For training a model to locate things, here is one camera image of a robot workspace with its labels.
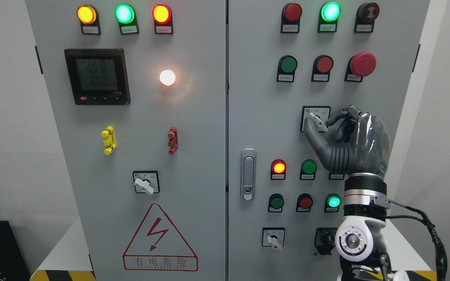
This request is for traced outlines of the gray robotic hand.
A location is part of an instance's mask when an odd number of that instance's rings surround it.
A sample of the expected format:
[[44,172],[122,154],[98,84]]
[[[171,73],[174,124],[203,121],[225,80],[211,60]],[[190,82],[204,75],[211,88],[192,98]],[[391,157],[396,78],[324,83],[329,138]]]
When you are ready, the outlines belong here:
[[334,174],[375,174],[384,178],[391,145],[382,120],[353,105],[338,111],[326,121],[327,127],[342,119],[333,146],[318,132],[316,123],[305,118],[305,138],[323,167]]

